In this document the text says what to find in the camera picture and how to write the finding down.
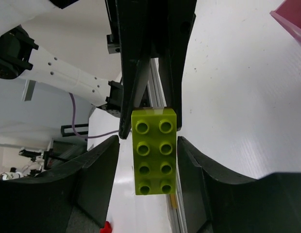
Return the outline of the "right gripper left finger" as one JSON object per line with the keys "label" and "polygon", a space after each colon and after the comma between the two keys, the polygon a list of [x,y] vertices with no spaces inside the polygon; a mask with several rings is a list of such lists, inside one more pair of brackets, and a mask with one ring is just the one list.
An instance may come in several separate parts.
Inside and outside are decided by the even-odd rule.
{"label": "right gripper left finger", "polygon": [[35,177],[0,180],[0,233],[84,233],[104,227],[119,138]]}

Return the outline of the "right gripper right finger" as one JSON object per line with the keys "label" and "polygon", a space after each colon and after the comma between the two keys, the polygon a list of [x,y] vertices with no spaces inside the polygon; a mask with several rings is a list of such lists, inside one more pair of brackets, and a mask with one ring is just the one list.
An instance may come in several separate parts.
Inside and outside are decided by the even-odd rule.
{"label": "right gripper right finger", "polygon": [[177,140],[178,168],[190,233],[301,233],[301,173],[260,179],[237,173]]}

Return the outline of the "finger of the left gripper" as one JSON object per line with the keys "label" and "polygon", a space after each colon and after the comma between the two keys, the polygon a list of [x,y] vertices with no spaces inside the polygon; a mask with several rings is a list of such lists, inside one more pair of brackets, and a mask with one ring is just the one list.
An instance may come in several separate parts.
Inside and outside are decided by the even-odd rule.
{"label": "finger of the left gripper", "polygon": [[107,0],[105,6],[111,29],[107,35],[108,51],[121,56],[123,94],[119,137],[126,139],[131,130],[132,111],[139,106],[148,81],[150,1]]}
{"label": "finger of the left gripper", "polygon": [[192,28],[196,19],[195,0],[161,0],[157,26],[159,76],[167,107],[177,116],[182,128],[182,78]]}

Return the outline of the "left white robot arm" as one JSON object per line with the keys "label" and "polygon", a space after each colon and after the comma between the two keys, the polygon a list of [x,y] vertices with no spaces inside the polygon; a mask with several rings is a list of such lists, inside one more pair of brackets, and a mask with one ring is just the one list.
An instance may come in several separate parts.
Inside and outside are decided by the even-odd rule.
{"label": "left white robot arm", "polygon": [[[71,0],[0,0],[0,79],[24,78],[75,94],[95,106],[103,104],[96,77],[69,65],[35,43],[22,24],[52,9],[64,10]],[[175,130],[182,127],[182,77],[196,18],[194,0],[107,0],[110,54],[121,57],[118,99],[120,138],[134,128],[133,115],[146,89],[151,59],[168,108],[175,112]]]}

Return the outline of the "lime long lego brick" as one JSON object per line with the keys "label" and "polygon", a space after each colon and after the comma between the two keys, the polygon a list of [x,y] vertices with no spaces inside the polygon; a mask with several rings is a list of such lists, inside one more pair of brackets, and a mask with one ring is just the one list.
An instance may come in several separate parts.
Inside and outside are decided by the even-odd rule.
{"label": "lime long lego brick", "polygon": [[131,115],[136,195],[176,189],[177,116],[171,108],[143,108]]}

